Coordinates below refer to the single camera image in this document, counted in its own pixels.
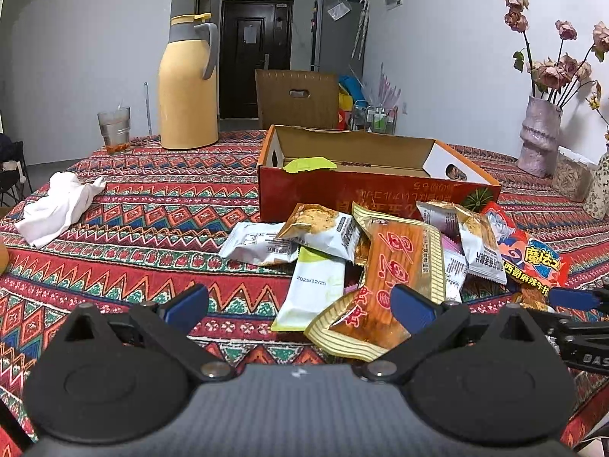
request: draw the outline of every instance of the cardboard box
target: cardboard box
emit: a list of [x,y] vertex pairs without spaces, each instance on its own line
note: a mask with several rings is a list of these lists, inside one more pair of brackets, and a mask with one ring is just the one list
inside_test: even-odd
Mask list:
[[335,75],[297,70],[256,70],[260,129],[298,123],[336,129],[339,80]]
[[[288,174],[298,158],[324,157],[332,170]],[[419,219],[417,201],[442,200],[480,211],[501,185],[450,146],[433,139],[363,131],[272,125],[258,159],[260,218],[285,222],[298,203],[344,213],[355,201],[369,209]]]

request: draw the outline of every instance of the refrigerator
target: refrigerator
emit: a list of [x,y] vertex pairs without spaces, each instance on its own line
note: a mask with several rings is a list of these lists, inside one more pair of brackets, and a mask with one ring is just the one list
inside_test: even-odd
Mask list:
[[359,46],[355,58],[351,52],[357,37],[359,16],[363,3],[347,2],[351,11],[335,21],[328,10],[341,0],[317,0],[312,21],[313,47],[311,70],[323,74],[355,75],[361,80],[363,58],[359,59]]

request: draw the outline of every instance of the thermos lid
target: thermos lid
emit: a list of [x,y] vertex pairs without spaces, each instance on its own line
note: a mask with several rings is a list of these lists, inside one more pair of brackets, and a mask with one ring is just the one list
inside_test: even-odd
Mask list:
[[187,24],[188,22],[194,21],[206,21],[211,19],[211,14],[199,14],[199,15],[180,15],[171,19],[171,25],[174,24]]

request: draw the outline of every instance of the floral vase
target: floral vase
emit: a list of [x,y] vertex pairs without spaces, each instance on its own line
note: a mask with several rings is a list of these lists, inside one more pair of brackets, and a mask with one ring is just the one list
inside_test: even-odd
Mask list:
[[535,177],[546,177],[552,173],[550,165],[553,165],[558,152],[562,115],[563,111],[558,106],[529,96],[527,116],[520,132],[523,150],[518,159],[518,168]]
[[609,209],[609,143],[607,153],[599,161],[583,210],[592,218],[602,220]]

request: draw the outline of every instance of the table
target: table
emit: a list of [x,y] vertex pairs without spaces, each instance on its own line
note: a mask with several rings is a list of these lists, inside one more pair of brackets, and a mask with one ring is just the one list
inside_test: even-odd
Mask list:
[[[43,250],[31,249],[14,228],[25,202],[0,222],[11,254],[0,276],[0,398],[30,434],[21,402],[24,380],[66,316],[84,301],[105,313],[120,312],[142,300],[165,302],[196,281],[209,289],[210,310],[191,339],[209,352],[239,368],[337,361],[301,334],[270,331],[293,267],[257,268],[217,256],[235,224],[260,219],[257,159],[264,134],[224,133],[217,144],[188,152],[165,151],[158,136],[133,139],[130,151],[113,157],[96,151],[71,171],[83,182],[103,176],[107,190]],[[521,226],[573,257],[570,286],[607,282],[609,221],[591,220],[549,181],[518,170],[513,158],[458,149],[502,182],[500,203]],[[474,311],[493,312],[509,293],[470,282],[464,299]],[[606,378],[577,374],[575,380],[580,403],[564,435],[568,444],[609,409]],[[0,450],[7,447],[0,438]]]

